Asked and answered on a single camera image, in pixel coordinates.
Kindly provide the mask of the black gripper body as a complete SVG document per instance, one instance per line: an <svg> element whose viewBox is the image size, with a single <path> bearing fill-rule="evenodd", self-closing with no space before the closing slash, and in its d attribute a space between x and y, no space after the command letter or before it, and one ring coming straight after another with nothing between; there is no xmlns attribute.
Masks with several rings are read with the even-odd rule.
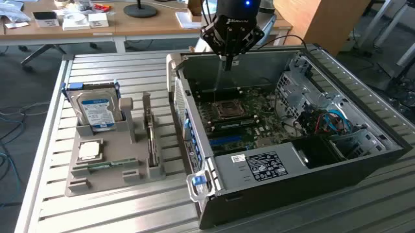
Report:
<svg viewBox="0 0 415 233"><path fill-rule="evenodd" d="M219 0L217 4L217 19L214 28L221 36L227 33L246 32L258 29L257 15L261 0Z"/></svg>

